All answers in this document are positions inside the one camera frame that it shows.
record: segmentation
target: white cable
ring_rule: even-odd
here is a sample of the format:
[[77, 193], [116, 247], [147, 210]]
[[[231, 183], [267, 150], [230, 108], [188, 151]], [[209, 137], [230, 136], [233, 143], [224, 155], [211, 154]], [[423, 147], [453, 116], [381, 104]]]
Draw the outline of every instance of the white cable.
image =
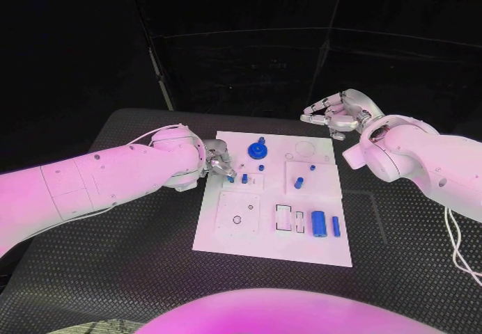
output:
[[[450, 212], [450, 218], [452, 218], [452, 223], [455, 224], [455, 227], [458, 229], [458, 243], [455, 242], [455, 236], [452, 235], [452, 230], [450, 230], [450, 225], [449, 225], [449, 218], [448, 218], [448, 212]], [[455, 216], [452, 214], [452, 210], [449, 210], [448, 208], [445, 208], [445, 225], [448, 226], [448, 232], [449, 232], [449, 237], [450, 237], [450, 242], [452, 242], [452, 246], [455, 248], [455, 252], [452, 254], [452, 260], [455, 262], [455, 266], [465, 272], [468, 272], [475, 281], [478, 282], [478, 285], [482, 286], [482, 282], [478, 278], [478, 276], [482, 276], [481, 273], [475, 272], [472, 269], [471, 269], [471, 266], [469, 264], [466, 263], [465, 261], [465, 258], [459, 252], [459, 247], [461, 247], [461, 242], [462, 242], [462, 233], [461, 233], [461, 228], [459, 228], [459, 225], [458, 225], [458, 221], [455, 220]], [[463, 265], [465, 265], [465, 268], [458, 264], [458, 258], [456, 256], [459, 257]]]
[[159, 129], [155, 129], [153, 131], [149, 131], [146, 134], [143, 134], [140, 137], [137, 137], [131, 142], [127, 143], [129, 144], [134, 144], [144, 136], [153, 134], [155, 132], [160, 131], [160, 130], [165, 130], [170, 127], [182, 127], [183, 125], [182, 124], [178, 124], [178, 125], [168, 125], [166, 127], [160, 127]]
[[113, 210], [113, 208], [116, 208], [116, 207], [108, 207], [107, 209], [104, 209], [104, 210], [101, 210], [101, 211], [97, 211], [97, 212], [93, 213], [93, 214], [88, 214], [88, 215], [75, 217], [75, 218], [72, 218], [72, 219], [68, 219], [67, 221], [62, 221], [62, 222], [54, 224], [52, 226], [49, 226], [48, 228], [45, 228], [43, 230], [41, 230], [41, 231], [38, 231], [36, 233], [30, 234], [23, 240], [30, 239], [30, 238], [35, 237], [38, 234], [43, 233], [45, 231], [48, 231], [48, 230], [52, 229], [52, 228], [56, 228], [56, 227], [58, 227], [59, 225], [62, 225], [64, 223], [69, 223], [69, 222], [72, 222], [72, 221], [78, 221], [80, 219], [84, 219], [84, 218], [91, 218], [91, 217], [94, 217], [94, 216], [97, 216], [98, 214], [106, 213], [108, 210]]

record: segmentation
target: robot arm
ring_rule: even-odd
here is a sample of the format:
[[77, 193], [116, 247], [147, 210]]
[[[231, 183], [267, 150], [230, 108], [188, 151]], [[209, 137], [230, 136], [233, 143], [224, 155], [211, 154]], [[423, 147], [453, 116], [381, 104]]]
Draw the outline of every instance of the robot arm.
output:
[[[313, 115], [325, 109], [325, 115]], [[482, 222], [482, 143], [445, 136], [413, 118], [385, 116], [354, 89], [305, 109], [302, 121], [328, 125], [334, 139], [357, 130], [359, 143], [344, 152], [354, 169], [367, 165], [387, 182], [409, 178], [424, 195]]]
[[227, 144], [183, 125], [162, 128], [153, 147], [127, 144], [0, 175], [0, 257], [56, 225], [103, 213], [162, 186], [185, 191], [209, 171], [237, 176]]

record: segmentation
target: black rubber mat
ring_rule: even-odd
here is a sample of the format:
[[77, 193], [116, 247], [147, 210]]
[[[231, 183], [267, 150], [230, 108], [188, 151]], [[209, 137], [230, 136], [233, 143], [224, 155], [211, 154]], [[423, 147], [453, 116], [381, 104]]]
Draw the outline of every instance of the black rubber mat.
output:
[[[328, 136], [295, 120], [124, 109], [91, 150], [126, 144], [182, 122], [201, 138], [217, 130]], [[0, 333], [46, 333], [90, 321], [149, 321], [217, 292], [277, 287], [377, 305], [449, 333], [481, 333], [481, 288], [453, 266], [443, 207], [407, 180], [388, 184], [352, 170], [334, 142], [354, 268], [192, 251], [205, 180], [162, 188], [108, 213], [41, 234], [0, 297]], [[461, 217], [462, 252], [481, 270], [482, 224]]]

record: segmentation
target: blue part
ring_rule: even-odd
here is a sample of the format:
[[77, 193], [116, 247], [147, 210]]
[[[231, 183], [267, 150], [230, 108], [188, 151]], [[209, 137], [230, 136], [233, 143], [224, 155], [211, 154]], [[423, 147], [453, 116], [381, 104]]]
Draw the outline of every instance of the blue part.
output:
[[325, 212], [312, 212], [312, 224], [313, 224], [313, 237], [326, 237], [326, 222], [325, 222]]
[[299, 179], [296, 180], [296, 183], [295, 183], [295, 187], [297, 188], [297, 189], [300, 189], [302, 188], [302, 185], [303, 185], [303, 178], [302, 177], [299, 177]]
[[256, 159], [260, 160], [266, 157], [269, 154], [269, 148], [264, 145], [264, 137], [260, 137], [260, 140], [257, 143], [251, 144], [248, 147], [248, 155]]
[[338, 222], [338, 217], [335, 216], [332, 220], [334, 220], [334, 232], [335, 232], [335, 236], [339, 237], [341, 234], [339, 234], [339, 222]]

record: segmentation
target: white board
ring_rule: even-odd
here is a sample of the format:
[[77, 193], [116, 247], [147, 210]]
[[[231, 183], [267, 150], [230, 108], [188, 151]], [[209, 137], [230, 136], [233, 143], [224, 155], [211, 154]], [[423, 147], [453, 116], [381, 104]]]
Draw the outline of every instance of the white board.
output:
[[[248, 146], [261, 136], [269, 154], [254, 160]], [[332, 139], [240, 132], [218, 132], [217, 138], [228, 144], [238, 176], [234, 183], [208, 177], [194, 250], [352, 267]], [[325, 212], [326, 237], [313, 237], [313, 211]]]

